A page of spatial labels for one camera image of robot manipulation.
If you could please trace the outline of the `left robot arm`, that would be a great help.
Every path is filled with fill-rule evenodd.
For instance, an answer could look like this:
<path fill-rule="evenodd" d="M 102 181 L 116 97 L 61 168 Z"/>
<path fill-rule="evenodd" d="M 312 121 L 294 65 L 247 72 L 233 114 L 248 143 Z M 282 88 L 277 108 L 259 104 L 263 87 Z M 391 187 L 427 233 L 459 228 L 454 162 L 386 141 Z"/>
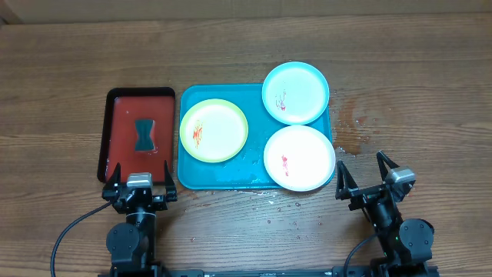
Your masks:
<path fill-rule="evenodd" d="M 155 258 L 156 213 L 166 210 L 169 202 L 178 200 L 167 163 L 163 166 L 163 173 L 163 195 L 153 193 L 153 178 L 149 172 L 131 173 L 123 182 L 121 166 L 117 165 L 106 181 L 101 197 L 117 213 L 125 215 L 125 221 L 112 227 L 106 237 L 106 247 L 111 254 L 110 276 L 171 275 Z"/>

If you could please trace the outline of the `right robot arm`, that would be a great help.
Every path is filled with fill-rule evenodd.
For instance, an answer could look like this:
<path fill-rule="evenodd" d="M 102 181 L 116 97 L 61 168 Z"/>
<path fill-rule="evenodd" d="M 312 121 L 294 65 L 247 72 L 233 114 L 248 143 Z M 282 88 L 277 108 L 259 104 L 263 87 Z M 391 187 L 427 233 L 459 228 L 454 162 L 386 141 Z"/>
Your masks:
<path fill-rule="evenodd" d="M 342 161 L 336 164 L 335 198 L 348 200 L 351 211 L 361 210 L 372 225 L 374 234 L 358 243 L 348 254 L 344 265 L 334 267 L 336 276 L 438 276 L 432 259 L 434 227 L 424 219 L 404 219 L 397 208 L 414 187 L 414 172 L 399 166 L 382 151 L 377 153 L 381 184 L 361 189 Z M 372 259 L 368 266 L 350 266 L 354 254 L 377 239 L 384 253 Z"/>

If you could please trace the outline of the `yellow-green plate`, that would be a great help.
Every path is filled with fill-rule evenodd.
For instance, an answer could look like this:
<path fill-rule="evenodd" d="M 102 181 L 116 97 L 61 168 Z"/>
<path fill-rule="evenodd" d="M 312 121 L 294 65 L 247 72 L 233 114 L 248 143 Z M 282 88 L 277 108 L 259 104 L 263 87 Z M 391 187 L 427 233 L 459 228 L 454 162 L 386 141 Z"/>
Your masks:
<path fill-rule="evenodd" d="M 179 136 L 185 151 L 201 162 L 218 163 L 238 154 L 248 138 L 248 121 L 239 107 L 212 98 L 184 114 Z"/>

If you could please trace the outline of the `white plate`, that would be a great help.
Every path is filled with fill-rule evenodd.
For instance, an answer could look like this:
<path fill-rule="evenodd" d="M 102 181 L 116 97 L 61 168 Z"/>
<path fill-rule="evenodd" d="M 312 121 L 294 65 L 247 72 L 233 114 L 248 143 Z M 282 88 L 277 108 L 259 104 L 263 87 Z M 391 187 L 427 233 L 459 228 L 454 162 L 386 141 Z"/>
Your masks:
<path fill-rule="evenodd" d="M 280 187 L 309 192 L 329 182 L 336 156 L 326 135 L 306 125 L 291 125 L 268 139 L 263 160 L 268 175 Z"/>

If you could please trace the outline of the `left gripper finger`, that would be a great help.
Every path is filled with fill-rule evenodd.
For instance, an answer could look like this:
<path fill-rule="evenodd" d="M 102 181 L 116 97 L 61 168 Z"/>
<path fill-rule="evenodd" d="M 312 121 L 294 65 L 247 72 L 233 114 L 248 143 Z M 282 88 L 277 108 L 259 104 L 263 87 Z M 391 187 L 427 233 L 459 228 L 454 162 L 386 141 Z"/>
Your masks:
<path fill-rule="evenodd" d="M 104 192 L 117 192 L 120 181 L 121 181 L 121 165 L 120 163 L 117 163 L 111 177 L 105 183 Z"/>
<path fill-rule="evenodd" d="M 175 182 L 171 176 L 171 173 L 169 172 L 167 161 L 165 161 L 164 171 L 165 171 L 166 195 L 177 195 L 176 185 L 175 185 Z"/>

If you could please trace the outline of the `light blue plate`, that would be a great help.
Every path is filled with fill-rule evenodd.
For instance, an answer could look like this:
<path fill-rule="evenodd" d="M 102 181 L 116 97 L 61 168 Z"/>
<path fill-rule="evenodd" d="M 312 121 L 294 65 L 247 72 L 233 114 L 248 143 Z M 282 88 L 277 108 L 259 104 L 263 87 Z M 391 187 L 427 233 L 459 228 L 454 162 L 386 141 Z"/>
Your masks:
<path fill-rule="evenodd" d="M 268 113 L 286 125 L 306 125 L 327 109 L 327 79 L 313 65 L 285 62 L 268 73 L 261 97 Z"/>

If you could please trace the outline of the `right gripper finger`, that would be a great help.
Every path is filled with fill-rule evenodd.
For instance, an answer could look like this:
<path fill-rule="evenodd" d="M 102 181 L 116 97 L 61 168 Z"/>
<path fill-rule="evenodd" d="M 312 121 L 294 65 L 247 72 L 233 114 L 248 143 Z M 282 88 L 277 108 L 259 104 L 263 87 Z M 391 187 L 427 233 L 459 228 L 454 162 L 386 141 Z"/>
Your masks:
<path fill-rule="evenodd" d="M 347 167 L 342 161 L 336 164 L 337 187 L 335 192 L 336 199 L 350 199 L 359 190 Z"/>
<path fill-rule="evenodd" d="M 393 162 L 382 150 L 376 154 L 381 180 L 384 181 L 390 169 L 398 168 L 399 165 Z"/>

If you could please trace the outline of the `green and orange sponge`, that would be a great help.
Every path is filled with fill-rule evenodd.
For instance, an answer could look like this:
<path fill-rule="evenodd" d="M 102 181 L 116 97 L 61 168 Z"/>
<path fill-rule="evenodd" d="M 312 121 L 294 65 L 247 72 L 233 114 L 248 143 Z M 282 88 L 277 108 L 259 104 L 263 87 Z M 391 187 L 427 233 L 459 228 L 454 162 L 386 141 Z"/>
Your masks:
<path fill-rule="evenodd" d="M 138 119 L 135 121 L 137 141 L 135 143 L 136 152 L 150 152 L 155 149 L 152 138 L 155 121 L 152 119 Z"/>

